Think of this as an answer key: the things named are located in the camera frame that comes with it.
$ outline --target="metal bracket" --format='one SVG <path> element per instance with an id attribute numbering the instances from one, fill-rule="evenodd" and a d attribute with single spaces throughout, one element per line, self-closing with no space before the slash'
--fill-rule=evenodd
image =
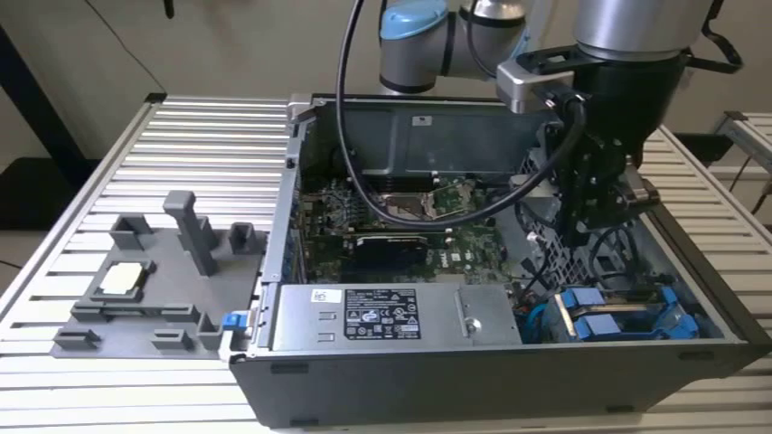
<path id="1" fill-rule="evenodd" d="M 287 104 L 287 119 L 297 124 L 313 117 L 313 97 L 307 93 L 293 93 Z"/>

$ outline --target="floor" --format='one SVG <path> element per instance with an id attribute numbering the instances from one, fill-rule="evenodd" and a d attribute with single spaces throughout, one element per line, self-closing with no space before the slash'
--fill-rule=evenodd
<path id="1" fill-rule="evenodd" d="M 45 232 L 0 231 L 0 260 L 24 265 L 44 240 Z M 19 270 L 0 263 L 0 294 L 13 281 Z"/>

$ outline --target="sticker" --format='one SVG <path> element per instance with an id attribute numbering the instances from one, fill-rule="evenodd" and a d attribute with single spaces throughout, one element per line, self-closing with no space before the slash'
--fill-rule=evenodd
<path id="1" fill-rule="evenodd" d="M 313 289 L 311 291 L 311 303 L 340 303 L 343 290 L 340 289 Z"/>
<path id="2" fill-rule="evenodd" d="M 412 125 L 415 127 L 431 127 L 432 126 L 432 117 L 431 116 L 413 116 L 412 117 Z"/>
<path id="3" fill-rule="evenodd" d="M 345 302 L 349 340 L 421 339 L 415 289 L 347 289 Z"/>

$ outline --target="gray 3d printed holder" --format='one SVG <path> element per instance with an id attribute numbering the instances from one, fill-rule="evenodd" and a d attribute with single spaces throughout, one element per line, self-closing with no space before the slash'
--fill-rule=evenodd
<path id="1" fill-rule="evenodd" d="M 220 321 L 249 307 L 267 237 L 251 223 L 212 230 L 195 202 L 191 192 L 167 196 L 179 231 L 151 229 L 141 214 L 120 216 L 115 246 L 55 337 L 55 357 L 217 358 Z"/>

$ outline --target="white wall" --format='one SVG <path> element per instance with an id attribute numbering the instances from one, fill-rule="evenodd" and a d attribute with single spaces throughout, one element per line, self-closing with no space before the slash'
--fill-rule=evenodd
<path id="1" fill-rule="evenodd" d="M 169 93 L 285 97 L 332 91 L 351 0 L 176 0 L 167 20 L 159 0 L 93 0 L 136 56 Z M 352 50 L 348 90 L 379 91 L 377 0 L 365 2 Z M 555 0 L 545 45 L 571 43 L 576 0 Z M 772 111 L 772 2 L 725 2 L 715 30 L 747 61 L 736 76 L 697 71 L 673 101 L 665 124 L 708 131 L 721 111 Z M 76 141 L 101 156 L 145 94 L 159 88 L 125 54 L 81 0 L 0 0 L 0 24 L 17 45 Z M 701 41 L 696 52 L 717 58 Z M 493 96 L 489 84 L 443 79 L 436 94 Z M 0 95 L 3 159 L 44 155 L 19 114 Z"/>
<path id="2" fill-rule="evenodd" d="M 173 94 L 287 97 L 332 91 L 349 0 L 93 0 L 135 55 Z M 379 91 L 377 4 L 365 3 L 348 90 Z M 0 23 L 92 156 L 104 154 L 153 81 L 80 0 L 0 0 Z M 483 82 L 443 95 L 493 96 Z"/>

